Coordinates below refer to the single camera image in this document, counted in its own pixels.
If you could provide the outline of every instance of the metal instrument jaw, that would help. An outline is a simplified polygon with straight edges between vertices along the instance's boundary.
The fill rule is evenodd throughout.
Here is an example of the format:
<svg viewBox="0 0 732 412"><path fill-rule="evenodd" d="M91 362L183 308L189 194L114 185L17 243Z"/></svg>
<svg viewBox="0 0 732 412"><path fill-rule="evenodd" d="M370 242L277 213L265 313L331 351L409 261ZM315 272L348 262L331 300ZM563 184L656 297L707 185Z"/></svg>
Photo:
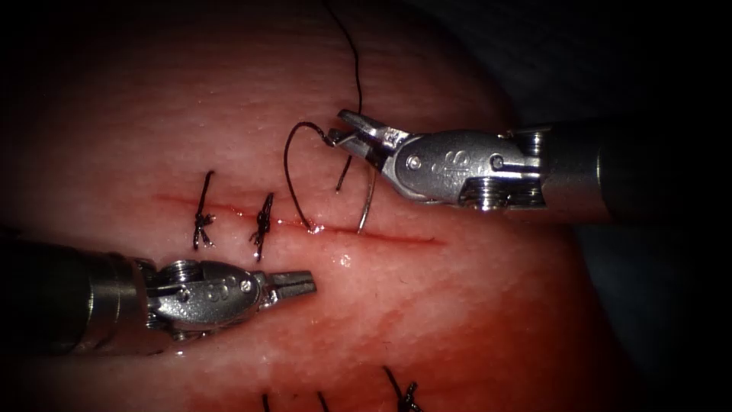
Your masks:
<svg viewBox="0 0 732 412"><path fill-rule="evenodd" d="M178 260L146 273L148 322L176 341L242 323L262 309L316 292L308 271L265 274L222 262Z"/></svg>
<svg viewBox="0 0 732 412"><path fill-rule="evenodd" d="M349 110L338 117L354 130L331 129L326 144L365 159L411 201L482 211L544 203L539 130L412 134Z"/></svg>

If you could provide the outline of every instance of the dark background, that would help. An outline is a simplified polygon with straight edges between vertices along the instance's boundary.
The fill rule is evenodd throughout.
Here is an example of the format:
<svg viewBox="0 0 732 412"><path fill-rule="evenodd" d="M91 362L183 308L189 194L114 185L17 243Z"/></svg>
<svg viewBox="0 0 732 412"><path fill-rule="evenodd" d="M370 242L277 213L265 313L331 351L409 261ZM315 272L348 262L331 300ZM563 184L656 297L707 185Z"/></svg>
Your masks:
<svg viewBox="0 0 732 412"><path fill-rule="evenodd" d="M661 111L691 117L696 81L688 16L672 5L622 2L406 0L445 26L513 101L523 124ZM87 43L88 33L174 5L33 3L3 13L0 119L32 127L15 109L37 92L47 68ZM690 188L679 200L690 202ZM729 405L729 321L708 249L691 224L576 227L592 281L623 347L647 383L644 407Z"/></svg>

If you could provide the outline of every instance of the metal screw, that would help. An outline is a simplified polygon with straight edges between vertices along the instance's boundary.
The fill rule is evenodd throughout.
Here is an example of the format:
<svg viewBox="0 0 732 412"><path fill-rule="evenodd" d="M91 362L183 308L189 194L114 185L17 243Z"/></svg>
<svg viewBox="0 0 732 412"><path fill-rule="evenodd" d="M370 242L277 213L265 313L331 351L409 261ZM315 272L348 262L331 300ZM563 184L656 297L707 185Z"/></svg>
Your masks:
<svg viewBox="0 0 732 412"><path fill-rule="evenodd" d="M239 283L239 287L242 289L242 292L250 292L252 290L252 283L250 281L242 281Z"/></svg>
<svg viewBox="0 0 732 412"><path fill-rule="evenodd" d="M494 169L502 169L503 168L503 158L501 156L494 156L490 160L490 165L493 166Z"/></svg>
<svg viewBox="0 0 732 412"><path fill-rule="evenodd" d="M422 160L417 155L411 155L406 158L406 167L410 170L417 170L422 167Z"/></svg>
<svg viewBox="0 0 732 412"><path fill-rule="evenodd" d="M181 288L175 293L175 297L179 302L185 303L191 298L191 291Z"/></svg>

